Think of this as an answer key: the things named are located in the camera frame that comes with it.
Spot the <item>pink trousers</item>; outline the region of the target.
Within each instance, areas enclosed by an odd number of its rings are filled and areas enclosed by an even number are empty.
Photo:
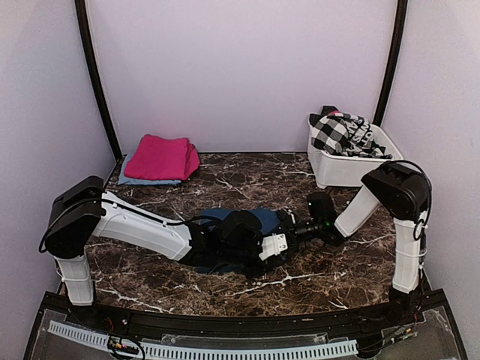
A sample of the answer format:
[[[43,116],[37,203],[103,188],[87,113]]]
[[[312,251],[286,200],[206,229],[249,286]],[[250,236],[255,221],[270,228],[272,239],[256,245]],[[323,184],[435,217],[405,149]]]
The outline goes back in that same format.
[[[127,162],[124,174],[147,181],[184,181],[199,166],[197,149],[188,138],[164,139],[146,134]]]

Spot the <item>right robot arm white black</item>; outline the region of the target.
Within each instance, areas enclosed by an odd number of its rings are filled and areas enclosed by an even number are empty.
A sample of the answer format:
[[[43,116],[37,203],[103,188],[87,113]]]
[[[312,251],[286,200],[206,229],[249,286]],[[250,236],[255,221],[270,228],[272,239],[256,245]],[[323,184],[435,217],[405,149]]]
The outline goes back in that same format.
[[[361,187],[341,212],[325,191],[307,196],[310,220],[296,220],[291,211],[280,211],[281,228],[264,238],[261,257],[285,256],[300,241],[320,239],[340,246],[353,236],[382,206],[392,216],[395,229],[395,267],[389,302],[382,318],[397,326],[422,307],[423,266],[427,253],[425,231],[431,215],[432,184],[425,171],[410,160],[388,160],[361,177]]]

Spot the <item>dark blue garment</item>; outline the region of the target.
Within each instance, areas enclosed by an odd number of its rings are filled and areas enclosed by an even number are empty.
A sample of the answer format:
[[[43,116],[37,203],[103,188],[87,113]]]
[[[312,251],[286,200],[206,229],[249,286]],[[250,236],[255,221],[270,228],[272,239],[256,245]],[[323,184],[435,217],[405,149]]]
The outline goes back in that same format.
[[[210,226],[208,233],[214,236],[213,250],[217,258],[211,265],[199,265],[204,274],[237,272],[246,278],[257,278],[287,262],[286,251],[277,256],[260,259],[263,238],[281,231],[281,219],[276,211],[259,207],[252,210],[213,208],[203,216],[220,220]]]

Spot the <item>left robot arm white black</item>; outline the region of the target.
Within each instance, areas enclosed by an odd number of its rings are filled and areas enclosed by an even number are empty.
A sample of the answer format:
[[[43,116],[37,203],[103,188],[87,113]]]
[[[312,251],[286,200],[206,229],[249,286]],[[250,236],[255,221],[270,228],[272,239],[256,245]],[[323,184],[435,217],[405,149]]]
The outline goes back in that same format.
[[[90,327],[106,320],[95,302],[85,246],[92,236],[154,251],[187,266],[218,270],[232,266],[248,278],[288,262],[298,249],[288,211],[209,210],[171,220],[131,205],[104,190],[91,175],[55,198],[38,250],[57,262],[70,303]]]

